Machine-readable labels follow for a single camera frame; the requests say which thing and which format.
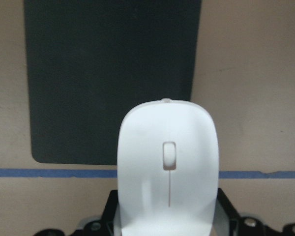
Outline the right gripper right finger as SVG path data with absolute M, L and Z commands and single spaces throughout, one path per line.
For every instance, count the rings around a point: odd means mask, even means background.
M 217 236 L 237 236 L 240 215 L 221 188 L 218 188 L 213 228 Z

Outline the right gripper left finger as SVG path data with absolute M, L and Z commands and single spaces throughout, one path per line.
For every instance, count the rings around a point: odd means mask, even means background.
M 112 190 L 108 196 L 103 214 L 100 219 L 100 225 L 101 236 L 120 235 L 120 209 L 117 190 Z

